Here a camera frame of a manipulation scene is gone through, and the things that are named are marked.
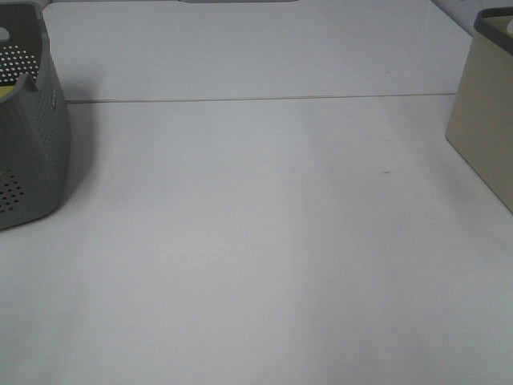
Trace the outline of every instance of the basket hole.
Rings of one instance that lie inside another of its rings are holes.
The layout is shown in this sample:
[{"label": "basket hole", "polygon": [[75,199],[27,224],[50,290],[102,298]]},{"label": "basket hole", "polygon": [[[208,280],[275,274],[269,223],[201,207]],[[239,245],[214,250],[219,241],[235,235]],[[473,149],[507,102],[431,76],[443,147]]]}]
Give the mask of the basket hole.
[{"label": "basket hole", "polygon": [[5,28],[0,27],[0,42],[6,42],[10,39],[10,33]]}]

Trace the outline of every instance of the white tabletop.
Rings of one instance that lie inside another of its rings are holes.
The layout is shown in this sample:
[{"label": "white tabletop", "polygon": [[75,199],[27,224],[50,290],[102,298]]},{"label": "white tabletop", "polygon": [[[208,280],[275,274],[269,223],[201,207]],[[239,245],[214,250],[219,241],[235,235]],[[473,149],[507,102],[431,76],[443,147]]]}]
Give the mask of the white tabletop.
[{"label": "white tabletop", "polygon": [[510,384],[513,217],[452,96],[71,105],[0,233],[0,383]]},{"label": "white tabletop", "polygon": [[70,100],[454,93],[470,37],[428,0],[44,10]]}]

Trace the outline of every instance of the beige container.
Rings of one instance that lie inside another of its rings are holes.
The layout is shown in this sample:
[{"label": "beige container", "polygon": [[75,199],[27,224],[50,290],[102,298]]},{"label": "beige container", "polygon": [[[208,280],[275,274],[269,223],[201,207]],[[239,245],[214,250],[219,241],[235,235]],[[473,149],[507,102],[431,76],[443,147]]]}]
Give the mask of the beige container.
[{"label": "beige container", "polygon": [[512,21],[513,7],[479,13],[446,138],[513,212]]}]

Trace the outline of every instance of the perforated basket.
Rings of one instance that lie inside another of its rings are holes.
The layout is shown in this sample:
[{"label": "perforated basket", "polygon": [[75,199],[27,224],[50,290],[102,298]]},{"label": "perforated basket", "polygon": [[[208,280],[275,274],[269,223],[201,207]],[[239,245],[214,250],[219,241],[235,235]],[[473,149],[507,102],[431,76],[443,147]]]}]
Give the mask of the perforated basket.
[{"label": "perforated basket", "polygon": [[6,93],[0,96],[0,229],[5,229],[44,217],[62,200],[70,120],[39,5],[0,3],[0,31],[0,95]]}]

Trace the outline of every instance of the dark lid rim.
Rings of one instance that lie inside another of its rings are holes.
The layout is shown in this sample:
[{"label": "dark lid rim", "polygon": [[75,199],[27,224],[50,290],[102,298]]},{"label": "dark lid rim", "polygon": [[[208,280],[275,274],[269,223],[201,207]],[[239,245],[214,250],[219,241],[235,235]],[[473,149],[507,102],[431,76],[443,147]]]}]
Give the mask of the dark lid rim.
[{"label": "dark lid rim", "polygon": [[507,53],[513,55],[513,36],[510,36],[487,21],[487,18],[512,15],[513,6],[482,10],[478,13],[478,17],[475,19],[474,28],[484,37],[490,39],[493,43],[503,48]]}]

